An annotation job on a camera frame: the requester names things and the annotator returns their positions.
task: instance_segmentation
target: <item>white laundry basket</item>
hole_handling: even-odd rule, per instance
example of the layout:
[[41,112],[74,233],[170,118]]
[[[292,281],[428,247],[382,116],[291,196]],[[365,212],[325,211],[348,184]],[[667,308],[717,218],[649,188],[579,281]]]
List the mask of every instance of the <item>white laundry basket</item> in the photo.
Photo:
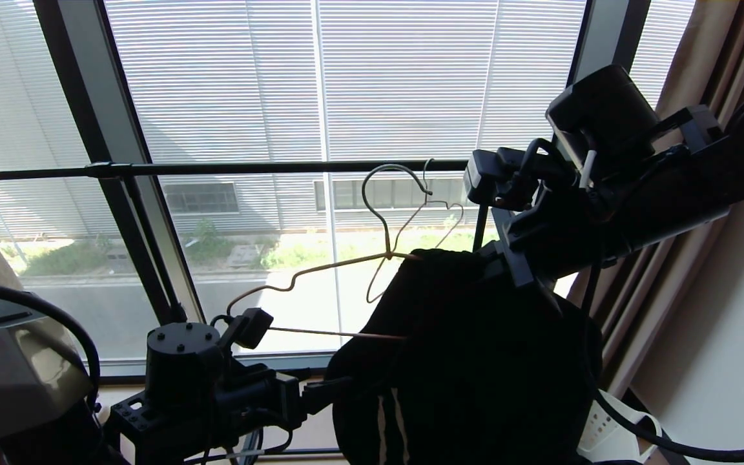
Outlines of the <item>white laundry basket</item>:
[[[662,429],[659,421],[653,415],[634,410],[607,392],[601,391],[601,389],[599,392],[614,409],[631,423],[638,423],[643,418],[648,417],[653,422],[656,433],[658,435],[661,433]],[[656,446],[650,445],[644,453],[639,453],[637,437],[622,428],[613,418],[610,418],[599,403],[593,401],[587,423],[584,424],[584,433],[582,433],[581,441],[579,441],[579,455],[590,460],[590,462],[635,460],[644,463],[654,450],[656,450]]]

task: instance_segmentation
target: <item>gray machine casing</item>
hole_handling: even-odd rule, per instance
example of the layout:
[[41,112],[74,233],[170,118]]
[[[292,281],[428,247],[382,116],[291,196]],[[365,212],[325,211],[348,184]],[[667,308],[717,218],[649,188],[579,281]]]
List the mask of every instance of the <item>gray machine casing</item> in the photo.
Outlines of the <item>gray machine casing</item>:
[[65,328],[0,300],[0,438],[56,420],[91,383]]

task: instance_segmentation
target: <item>window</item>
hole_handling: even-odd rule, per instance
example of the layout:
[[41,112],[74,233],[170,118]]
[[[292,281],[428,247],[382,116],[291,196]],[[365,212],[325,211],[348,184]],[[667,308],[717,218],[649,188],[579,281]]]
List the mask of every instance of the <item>window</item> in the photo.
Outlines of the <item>window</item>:
[[[651,103],[690,5],[650,3],[632,75]],[[0,169],[397,162],[525,148],[552,135],[544,111],[568,79],[585,7],[571,0],[97,0],[59,8],[56,0],[0,0]],[[41,26],[35,8],[49,9],[38,15]],[[602,30],[607,37],[609,29],[610,43],[594,42],[609,46],[585,50],[578,68],[605,63],[605,50],[620,52],[625,21],[590,21],[584,36]],[[368,186],[392,229],[424,200],[399,176],[376,176]],[[116,194],[112,183],[0,182],[0,250],[27,289],[83,321],[103,357],[138,362],[145,333],[158,318],[174,318],[156,303],[165,273],[147,241],[121,239],[141,237],[140,225],[122,208],[127,191],[115,185]],[[366,212],[360,184],[358,174],[337,173],[139,178],[166,277],[182,286],[178,300],[190,320],[210,320],[252,287],[287,286],[301,268],[380,251],[380,221]],[[463,200],[457,174],[436,173],[429,188],[435,200]],[[334,211],[326,211],[327,198]],[[457,210],[426,210],[399,250],[434,247],[455,223],[443,247],[470,248],[471,209],[460,218]],[[39,255],[52,265],[42,268]],[[292,293],[264,291],[235,311],[259,305],[278,326],[360,329],[374,309],[364,298],[370,265],[307,274]],[[373,291],[397,265],[387,262]],[[341,343],[269,333],[257,351],[328,353]]]
[[233,183],[164,185],[165,200],[174,214],[238,212]]
[[[333,183],[336,210],[366,209],[361,196],[362,180],[342,180]],[[428,180],[432,192],[430,200],[461,203],[464,183],[458,179]],[[376,209],[416,209],[424,203],[424,193],[413,180],[369,180],[366,183],[366,198]],[[323,182],[315,182],[315,205],[318,211],[326,209],[323,198]]]

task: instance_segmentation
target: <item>clothes hanger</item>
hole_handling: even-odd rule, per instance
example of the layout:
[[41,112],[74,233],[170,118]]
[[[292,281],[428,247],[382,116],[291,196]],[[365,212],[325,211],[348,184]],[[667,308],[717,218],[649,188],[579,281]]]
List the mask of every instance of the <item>clothes hanger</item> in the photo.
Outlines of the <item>clothes hanger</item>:
[[[429,164],[431,161],[433,161],[434,158],[430,158],[424,163],[424,169],[421,174],[421,179],[423,180],[424,187],[428,186],[428,183],[426,183],[426,167],[429,167]],[[461,221],[464,219],[464,206],[460,203],[447,203],[446,200],[429,200],[429,196],[432,195],[432,191],[423,191],[424,193],[424,202],[421,204],[421,206],[418,207],[417,210],[408,218],[408,220],[404,223],[404,226],[401,227],[401,229],[398,230],[398,234],[395,235],[395,243],[392,246],[392,250],[398,249],[398,239],[401,238],[401,233],[404,232],[404,229],[407,229],[407,226],[413,221],[413,219],[422,211],[422,209],[427,206],[429,203],[443,203],[446,209],[449,211],[452,209],[452,207],[459,207],[461,209],[460,215],[458,215],[458,221],[455,222],[455,224],[452,225],[452,227],[447,230],[446,234],[444,234],[443,238],[438,241],[438,244],[434,246],[434,248],[440,247],[441,244],[443,244],[444,241],[446,241],[446,238],[449,238],[450,234],[452,233],[452,230],[455,230],[456,227],[458,227],[458,224],[461,223]],[[372,285],[375,283],[375,278],[378,277],[378,273],[380,273],[380,269],[384,266],[384,262],[386,262],[386,259],[381,259],[381,261],[378,263],[378,267],[375,269],[375,273],[372,274],[372,280],[369,281],[369,285],[366,287],[366,303],[372,304],[375,302],[375,300],[378,300],[382,295],[384,295],[384,292],[381,291],[380,294],[375,295],[374,298],[369,298],[369,294],[372,292]]]
[[[345,267],[345,265],[354,265],[355,263],[362,263],[362,262],[368,262],[370,260],[377,260],[379,258],[390,260],[395,256],[410,259],[410,260],[421,260],[421,257],[411,255],[409,253],[396,253],[396,251],[392,250],[392,247],[389,242],[389,225],[386,223],[386,220],[384,217],[379,214],[372,205],[369,204],[368,198],[366,198],[366,183],[369,182],[369,179],[375,175],[375,173],[378,173],[380,171],[384,170],[397,170],[397,171],[404,171],[404,173],[409,174],[415,182],[418,183],[418,187],[421,189],[421,192],[427,195],[431,195],[432,193],[430,191],[427,191],[425,186],[421,183],[419,180],[419,177],[416,176],[415,172],[410,170],[410,168],[404,167],[403,165],[397,165],[393,163],[387,163],[386,165],[381,165],[380,167],[374,168],[374,170],[369,171],[369,174],[366,174],[366,177],[364,178],[363,184],[360,186],[360,196],[363,198],[364,205],[367,209],[369,209],[372,214],[374,214],[378,220],[381,221],[384,225],[384,244],[386,247],[386,251],[383,251],[383,253],[376,253],[375,255],[369,255],[369,256],[361,256],[359,258],[352,258],[349,260],[344,260],[341,262],[335,262],[335,263],[329,263],[327,265],[319,265],[319,267],[312,267],[307,268],[306,270],[298,271],[295,274],[292,274],[292,280],[289,282],[289,286],[287,287],[276,287],[273,285],[259,285],[256,288],[249,289],[248,291],[244,292],[243,294],[238,295],[234,298],[234,300],[231,300],[229,302],[228,306],[225,307],[225,314],[227,316],[231,316],[231,309],[234,308],[234,305],[239,302],[240,300],[243,300],[243,298],[248,297],[249,295],[255,294],[256,292],[265,291],[266,289],[272,289],[272,291],[278,291],[278,292],[289,292],[292,291],[292,289],[295,288],[295,285],[297,284],[298,277],[303,276],[304,274],[314,273],[315,271],[323,271],[323,270],[330,270],[331,268],[337,268],[337,267]],[[304,332],[304,330],[297,330],[296,333]],[[329,333],[329,335],[357,335],[357,333]]]

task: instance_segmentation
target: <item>pavement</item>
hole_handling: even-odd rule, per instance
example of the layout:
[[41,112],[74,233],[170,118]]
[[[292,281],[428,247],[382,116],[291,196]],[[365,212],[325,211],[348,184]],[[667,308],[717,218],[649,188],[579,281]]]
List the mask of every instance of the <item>pavement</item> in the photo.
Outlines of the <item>pavement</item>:
[[[374,304],[366,303],[366,288],[378,262],[350,265],[342,269],[305,274],[290,292],[260,291],[236,304],[234,314],[259,306],[274,316],[274,326],[295,329],[357,332],[366,324]],[[389,283],[398,269],[396,261],[387,262],[375,282],[372,295]],[[200,304],[210,320],[225,312],[237,295],[260,285],[287,287],[291,271],[244,274],[203,274],[195,276]],[[336,277],[340,294],[336,289]],[[102,359],[145,357],[147,333],[157,327],[156,317],[145,290],[135,277],[111,280],[67,279],[23,280],[26,289],[36,292],[68,311],[85,327],[97,344]],[[269,331],[257,353],[283,351],[334,350],[347,338],[340,336],[301,335]]]

